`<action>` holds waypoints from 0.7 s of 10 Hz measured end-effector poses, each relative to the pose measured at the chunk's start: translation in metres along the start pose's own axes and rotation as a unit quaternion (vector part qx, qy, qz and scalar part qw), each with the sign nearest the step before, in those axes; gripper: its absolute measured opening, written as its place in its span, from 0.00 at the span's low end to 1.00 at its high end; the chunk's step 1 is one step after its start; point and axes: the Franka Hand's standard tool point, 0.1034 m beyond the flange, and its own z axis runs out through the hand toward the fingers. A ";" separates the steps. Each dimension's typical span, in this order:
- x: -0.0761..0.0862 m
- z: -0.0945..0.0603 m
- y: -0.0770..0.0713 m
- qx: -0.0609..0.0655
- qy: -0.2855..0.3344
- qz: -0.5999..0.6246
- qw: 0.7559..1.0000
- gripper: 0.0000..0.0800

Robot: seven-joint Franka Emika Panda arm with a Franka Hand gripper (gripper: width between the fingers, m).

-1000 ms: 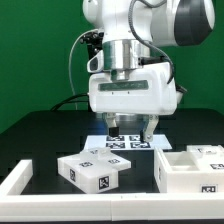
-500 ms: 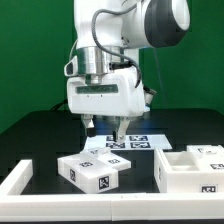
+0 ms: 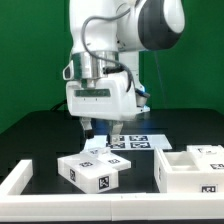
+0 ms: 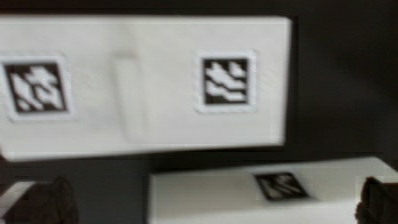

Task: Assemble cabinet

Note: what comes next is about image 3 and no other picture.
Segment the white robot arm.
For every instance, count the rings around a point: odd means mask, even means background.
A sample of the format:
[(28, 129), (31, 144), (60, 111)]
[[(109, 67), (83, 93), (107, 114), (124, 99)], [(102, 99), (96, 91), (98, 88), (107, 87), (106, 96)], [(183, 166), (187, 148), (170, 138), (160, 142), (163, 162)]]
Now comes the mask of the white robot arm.
[(182, 1), (70, 0), (69, 16), (73, 46), (63, 70), (69, 112), (88, 139), (93, 118), (109, 121), (114, 145), (123, 122), (149, 110), (129, 54), (172, 48), (185, 27)]

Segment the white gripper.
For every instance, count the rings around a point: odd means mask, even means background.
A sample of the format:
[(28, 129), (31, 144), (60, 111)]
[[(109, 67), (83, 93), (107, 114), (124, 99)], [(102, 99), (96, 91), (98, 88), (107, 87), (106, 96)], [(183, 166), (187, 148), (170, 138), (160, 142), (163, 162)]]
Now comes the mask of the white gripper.
[(94, 89), (84, 89), (79, 81), (66, 84), (68, 110), (72, 116), (81, 118), (80, 123), (86, 139), (92, 139), (94, 132), (91, 119), (118, 120), (110, 123), (110, 143), (117, 144), (123, 122), (137, 114), (134, 87), (127, 89), (125, 72), (110, 74), (98, 79)]

